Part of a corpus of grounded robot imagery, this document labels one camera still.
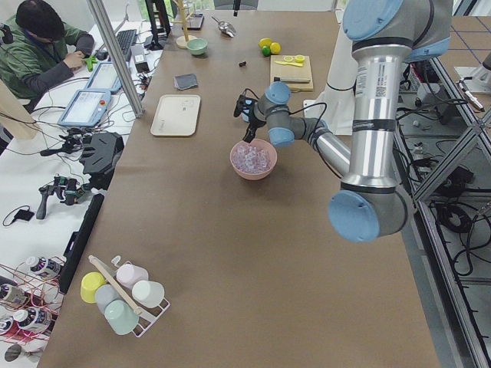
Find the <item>wooden cutting board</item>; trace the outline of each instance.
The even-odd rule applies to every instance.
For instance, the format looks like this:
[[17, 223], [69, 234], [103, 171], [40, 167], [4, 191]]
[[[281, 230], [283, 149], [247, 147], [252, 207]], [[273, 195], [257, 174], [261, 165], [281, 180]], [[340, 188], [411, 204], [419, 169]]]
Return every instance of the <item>wooden cutting board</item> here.
[[309, 78], [309, 83], [287, 83], [292, 91], [314, 90], [312, 80], [312, 70], [310, 67], [310, 57], [305, 56], [303, 67], [294, 67], [291, 65], [276, 64], [275, 61], [283, 61], [283, 57], [288, 55], [271, 55], [271, 67], [269, 68], [269, 83], [274, 81], [275, 77], [282, 78]]

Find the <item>white bottle cap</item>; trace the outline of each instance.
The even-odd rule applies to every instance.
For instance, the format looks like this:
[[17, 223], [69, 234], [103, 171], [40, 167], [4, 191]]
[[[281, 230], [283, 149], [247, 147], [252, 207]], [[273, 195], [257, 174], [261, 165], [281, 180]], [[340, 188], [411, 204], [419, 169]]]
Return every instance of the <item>white bottle cap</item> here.
[[25, 264], [29, 267], [35, 266], [38, 264], [38, 257], [29, 257], [28, 259], [25, 260]]
[[21, 310], [17, 310], [16, 312], [14, 312], [14, 314], [12, 315], [12, 317], [17, 322], [22, 322], [27, 317], [29, 317], [29, 313], [25, 309], [21, 309]]

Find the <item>blue tablet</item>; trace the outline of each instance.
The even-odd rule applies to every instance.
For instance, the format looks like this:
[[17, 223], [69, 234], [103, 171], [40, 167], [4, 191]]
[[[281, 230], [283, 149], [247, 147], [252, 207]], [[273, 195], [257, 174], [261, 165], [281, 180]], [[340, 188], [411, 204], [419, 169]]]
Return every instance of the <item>blue tablet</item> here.
[[78, 90], [64, 109], [58, 125], [63, 127], [95, 127], [106, 113], [110, 96], [110, 90], [94, 88]]
[[85, 88], [110, 90], [113, 94], [118, 92], [121, 88], [121, 82], [113, 63], [103, 61], [96, 64]]

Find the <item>gray sleeve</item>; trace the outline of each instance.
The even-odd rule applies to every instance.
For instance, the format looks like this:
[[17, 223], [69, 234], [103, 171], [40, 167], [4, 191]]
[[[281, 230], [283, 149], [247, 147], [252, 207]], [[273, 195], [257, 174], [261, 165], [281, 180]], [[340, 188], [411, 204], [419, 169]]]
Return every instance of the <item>gray sleeve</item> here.
[[86, 56], [92, 54], [94, 48], [94, 38], [88, 33], [82, 33], [77, 39], [76, 51], [82, 51]]
[[51, 87], [73, 77], [73, 75], [70, 68], [62, 61], [52, 67], [49, 71], [36, 75], [28, 75], [27, 77], [22, 78], [22, 82], [35, 93], [43, 94]]

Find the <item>green bowl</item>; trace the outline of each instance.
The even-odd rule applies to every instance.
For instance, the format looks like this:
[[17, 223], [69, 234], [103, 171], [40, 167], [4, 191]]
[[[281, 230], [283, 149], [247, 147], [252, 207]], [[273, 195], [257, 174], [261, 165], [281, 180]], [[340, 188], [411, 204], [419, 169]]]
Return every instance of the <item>green bowl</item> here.
[[202, 55], [206, 52], [208, 41], [202, 38], [194, 38], [187, 43], [187, 49], [191, 55]]

